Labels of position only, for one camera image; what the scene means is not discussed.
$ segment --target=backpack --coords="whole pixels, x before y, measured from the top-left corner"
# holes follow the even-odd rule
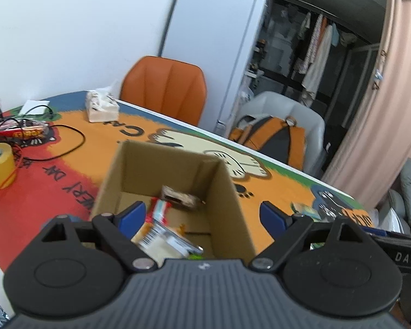
[[[285,120],[270,115],[246,115],[231,130],[229,139],[303,170],[305,129],[292,116]]]

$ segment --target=table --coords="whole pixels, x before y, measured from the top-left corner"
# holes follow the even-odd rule
[[[194,152],[214,154],[224,160],[238,192],[248,229],[258,252],[272,242],[260,224],[259,206],[269,200],[292,214],[292,204],[305,204],[324,214],[346,214],[371,226],[360,204],[347,194],[283,163],[197,127],[125,102],[119,102],[119,121],[91,124],[84,107],[85,92],[52,97],[55,124],[81,130],[85,144],[62,158],[23,162],[15,182],[0,194],[0,270],[31,241],[50,219],[69,214],[88,219],[117,143],[126,139],[160,143]],[[18,114],[19,108],[10,114]],[[53,128],[43,141],[34,141],[23,154],[47,158],[77,145],[81,136]]]

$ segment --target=cardboard box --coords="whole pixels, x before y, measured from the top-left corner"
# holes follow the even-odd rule
[[[149,206],[161,187],[196,195],[203,200],[196,211],[171,208],[170,227],[186,226],[186,238],[204,249],[204,258],[241,258],[256,254],[235,186],[224,162],[168,146],[124,141],[114,155],[102,183],[92,216],[118,214],[137,200]]]

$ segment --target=blue gripper pad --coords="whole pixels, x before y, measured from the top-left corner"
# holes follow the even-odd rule
[[[128,239],[131,239],[145,223],[146,205],[144,202],[135,202],[121,213],[114,216],[113,224]]]
[[[259,216],[261,224],[274,240],[292,224],[291,217],[270,202],[260,204]]]

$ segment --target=pillow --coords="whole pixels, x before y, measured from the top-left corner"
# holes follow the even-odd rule
[[[378,228],[382,230],[398,232],[400,234],[404,233],[401,228],[399,217],[393,209],[390,209],[388,211],[387,216],[379,224]]]
[[[408,158],[400,171],[402,196],[405,201],[408,224],[411,225],[411,158]]]

